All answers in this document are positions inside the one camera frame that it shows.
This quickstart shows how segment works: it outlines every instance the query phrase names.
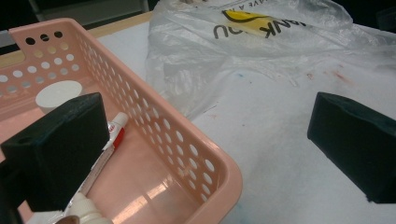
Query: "basket hole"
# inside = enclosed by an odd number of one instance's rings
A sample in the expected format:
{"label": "basket hole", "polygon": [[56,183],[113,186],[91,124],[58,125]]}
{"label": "basket hole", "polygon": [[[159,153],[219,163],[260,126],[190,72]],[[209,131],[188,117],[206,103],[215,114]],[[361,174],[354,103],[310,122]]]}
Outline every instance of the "basket hole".
{"label": "basket hole", "polygon": [[35,82],[38,83],[38,84],[41,84],[41,83],[44,82],[44,78],[43,77],[36,77],[35,78]]}
{"label": "basket hole", "polygon": [[183,148],[181,148],[181,146],[179,146],[179,145],[177,145],[177,152],[178,152],[178,154],[180,154],[180,155],[183,155],[183,154],[184,154]]}
{"label": "basket hole", "polygon": [[54,53],[56,53],[56,48],[53,47],[53,46],[49,46],[49,47],[47,48],[47,51],[48,51],[50,54],[54,54]]}
{"label": "basket hole", "polygon": [[34,55],[35,55],[35,57],[37,57],[37,58],[42,58],[43,56],[44,56],[44,53],[43,53],[43,51],[41,51],[41,50],[35,50],[35,52],[33,53]]}
{"label": "basket hole", "polygon": [[164,119],[164,120],[163,120],[163,124],[165,125],[165,127],[166,127],[167,130],[170,130],[170,129],[171,129],[171,125],[169,124],[169,121],[168,121],[167,119]]}
{"label": "basket hole", "polygon": [[150,133],[152,133],[152,128],[151,128],[151,126],[149,126],[149,125],[148,125],[148,131],[149,131]]}
{"label": "basket hole", "polygon": [[171,136],[169,136],[168,133],[165,133],[165,137],[166,137],[166,141],[168,141],[168,143],[172,143],[172,138],[171,138]]}
{"label": "basket hole", "polygon": [[66,60],[69,61],[69,62],[73,61],[74,60],[74,55],[73,54],[67,54],[66,55]]}
{"label": "basket hole", "polygon": [[56,59],[54,59],[53,60],[53,62],[55,63],[55,64],[58,64],[58,65],[60,65],[60,64],[62,64],[62,59],[60,59],[60,58],[56,58]]}
{"label": "basket hole", "polygon": [[157,134],[157,139],[158,139],[158,142],[160,143],[160,144],[162,144],[163,143],[163,140],[161,139],[161,137]]}
{"label": "basket hole", "polygon": [[149,139],[151,140],[152,144],[155,145],[155,140],[154,140],[154,138],[153,138],[152,136],[150,136]]}
{"label": "basket hole", "polygon": [[34,66],[29,66],[27,68],[27,71],[30,72],[30,73],[35,73],[35,72],[37,72],[37,68],[35,68]]}
{"label": "basket hole", "polygon": [[177,139],[178,139],[180,142],[183,142],[183,135],[182,135],[179,131],[176,131],[176,135],[177,135]]}
{"label": "basket hole", "polygon": [[139,93],[137,92],[137,90],[134,90],[134,96],[136,97],[136,99],[139,99]]}
{"label": "basket hole", "polygon": [[53,33],[53,35],[55,35],[55,37],[57,37],[57,38],[61,38],[62,36],[64,36],[64,34],[60,31]]}
{"label": "basket hole", "polygon": [[207,198],[206,198],[206,196],[204,194],[201,194],[201,198],[204,201],[204,203],[207,201]]}
{"label": "basket hole", "polygon": [[67,75],[68,73],[69,73],[69,71],[67,70],[67,68],[62,68],[62,69],[61,69],[61,74],[62,74],[62,75],[65,76],[65,75]]}
{"label": "basket hole", "polygon": [[49,73],[49,79],[55,79],[56,74],[55,73]]}
{"label": "basket hole", "polygon": [[29,88],[29,87],[32,86],[32,84],[30,84],[30,82],[28,82],[28,81],[24,81],[24,82],[22,82],[22,86],[23,86],[24,88]]}
{"label": "basket hole", "polygon": [[213,183],[212,178],[207,173],[204,173],[204,180],[210,185]]}
{"label": "basket hole", "polygon": [[12,73],[12,75],[14,77],[23,77],[23,72],[21,72],[20,70],[16,70]]}
{"label": "basket hole", "polygon": [[156,129],[158,132],[161,131],[161,127],[160,127],[160,125],[158,125],[157,122],[154,122],[154,126],[155,126],[155,129]]}
{"label": "basket hole", "polygon": [[182,177],[184,176],[184,172],[180,167],[177,167],[177,173]]}
{"label": "basket hole", "polygon": [[130,91],[131,90],[131,86],[129,85],[129,83],[125,82],[125,85],[126,85],[126,88],[128,88],[128,91]]}
{"label": "basket hole", "polygon": [[173,162],[172,158],[171,158],[171,157],[169,157],[169,156],[168,156],[168,161],[169,161],[169,163],[171,163],[172,165],[174,164],[174,162]]}
{"label": "basket hole", "polygon": [[18,89],[16,86],[9,86],[7,87],[7,91],[10,93],[16,92]]}
{"label": "basket hole", "polygon": [[206,194],[210,194],[210,190],[209,190],[209,188],[207,187],[207,185],[205,185],[205,184],[203,184],[202,185],[202,189],[204,190],[204,192],[206,193]]}
{"label": "basket hole", "polygon": [[197,179],[197,176],[195,175],[195,172],[193,170],[189,170],[190,176],[193,180]]}
{"label": "basket hole", "polygon": [[47,42],[47,41],[50,40],[50,37],[49,37],[48,35],[43,34],[43,35],[40,36],[40,39],[41,39],[42,41],[44,41],[44,42]]}
{"label": "basket hole", "polygon": [[72,70],[75,71],[75,72],[77,72],[77,71],[79,70],[78,64],[76,64],[76,63],[73,64],[73,65],[72,65]]}
{"label": "basket hole", "polygon": [[177,157],[177,162],[181,167],[184,167],[184,162],[180,157]]}
{"label": "basket hole", "polygon": [[129,102],[131,102],[131,104],[133,104],[134,103],[134,99],[132,99],[132,96],[128,96],[128,98],[129,98]]}
{"label": "basket hole", "polygon": [[26,44],[28,44],[28,45],[34,45],[35,44],[35,40],[32,37],[27,37],[25,39],[25,41],[26,41]]}
{"label": "basket hole", "polygon": [[170,148],[169,146],[166,146],[166,149],[168,150],[168,153],[169,153],[170,155],[173,154],[172,148]]}
{"label": "basket hole", "polygon": [[0,82],[7,82],[8,81],[8,77],[5,75],[0,75]]}
{"label": "basket hole", "polygon": [[49,69],[49,68],[50,68],[50,64],[47,63],[47,62],[43,62],[43,63],[41,64],[41,67],[44,68],[44,69]]}
{"label": "basket hole", "polygon": [[160,152],[161,152],[162,154],[164,154],[163,148],[162,148],[161,146],[159,146],[158,149],[160,150]]}
{"label": "basket hole", "polygon": [[69,45],[67,43],[62,42],[61,43],[61,49],[62,50],[67,50],[67,49],[69,49]]}
{"label": "basket hole", "polygon": [[148,120],[148,122],[151,121],[151,117],[149,116],[149,113],[146,113],[146,119]]}
{"label": "basket hole", "polygon": [[190,164],[191,164],[192,168],[194,168],[194,169],[198,168],[197,163],[192,158],[190,158]]}
{"label": "basket hole", "polygon": [[193,183],[191,180],[189,180],[189,185],[190,185],[190,187],[191,187],[192,189],[196,189],[194,183]]}
{"label": "basket hole", "polygon": [[154,113],[156,119],[160,118],[160,115],[158,114],[158,111],[155,108],[152,108],[152,112]]}
{"label": "basket hole", "polygon": [[143,104],[145,105],[145,107],[149,108],[149,103],[145,98],[143,98]]}
{"label": "basket hole", "polygon": [[198,156],[198,150],[195,146],[190,145],[190,151],[191,151],[192,155],[194,155],[196,157]]}
{"label": "basket hole", "polygon": [[209,169],[211,172],[215,172],[215,166],[210,160],[205,160],[207,169]]}

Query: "pink plastic basket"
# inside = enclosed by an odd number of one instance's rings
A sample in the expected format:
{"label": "pink plastic basket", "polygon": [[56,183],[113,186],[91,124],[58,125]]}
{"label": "pink plastic basket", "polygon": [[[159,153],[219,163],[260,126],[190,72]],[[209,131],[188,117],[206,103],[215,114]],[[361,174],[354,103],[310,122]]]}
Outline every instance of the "pink plastic basket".
{"label": "pink plastic basket", "polygon": [[39,91],[75,80],[86,93],[102,93],[109,120],[120,111],[130,118],[88,194],[104,216],[114,223],[218,223],[236,204],[236,163],[77,22],[9,32],[25,60],[0,69],[1,142],[44,116],[35,104]]}

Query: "white surface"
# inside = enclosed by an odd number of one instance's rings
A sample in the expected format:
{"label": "white surface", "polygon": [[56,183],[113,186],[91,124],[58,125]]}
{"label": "white surface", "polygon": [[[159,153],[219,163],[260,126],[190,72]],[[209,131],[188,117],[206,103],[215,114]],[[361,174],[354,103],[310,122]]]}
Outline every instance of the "white surface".
{"label": "white surface", "polygon": [[[100,41],[145,77],[147,31],[144,23]],[[306,69],[295,70],[293,80],[249,72],[227,77],[228,88],[192,121],[243,174],[241,199],[223,223],[396,223],[396,204],[368,203],[306,138],[318,91],[347,94],[396,119],[396,48],[385,52],[306,56]]]}
{"label": "white surface", "polygon": [[59,105],[80,96],[82,93],[82,86],[78,82],[72,80],[60,81],[40,91],[35,98],[35,102],[43,113],[48,114]]}

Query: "white lid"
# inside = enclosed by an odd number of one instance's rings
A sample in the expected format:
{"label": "white lid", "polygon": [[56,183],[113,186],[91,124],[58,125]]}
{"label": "white lid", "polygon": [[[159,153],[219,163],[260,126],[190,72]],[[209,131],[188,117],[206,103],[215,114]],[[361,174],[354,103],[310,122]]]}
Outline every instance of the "white lid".
{"label": "white lid", "polygon": [[113,222],[102,217],[91,199],[85,197],[81,192],[77,192],[73,197],[69,209],[70,216],[78,216],[81,224],[112,224]]}
{"label": "white lid", "polygon": [[118,123],[121,127],[125,127],[126,122],[128,122],[128,115],[120,112],[112,121]]}
{"label": "white lid", "polygon": [[60,81],[39,92],[35,102],[45,114],[48,114],[59,105],[81,94],[82,86],[78,82],[72,80]]}

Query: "black object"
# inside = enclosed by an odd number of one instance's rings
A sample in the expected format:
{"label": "black object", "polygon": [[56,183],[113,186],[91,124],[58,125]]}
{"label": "black object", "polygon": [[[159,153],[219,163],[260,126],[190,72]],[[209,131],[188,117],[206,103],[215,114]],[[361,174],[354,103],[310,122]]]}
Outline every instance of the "black object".
{"label": "black object", "polygon": [[319,92],[308,138],[367,196],[396,203],[396,121],[348,98]]}
{"label": "black object", "polygon": [[64,210],[109,139],[100,93],[60,105],[1,145],[0,185],[18,207]]}

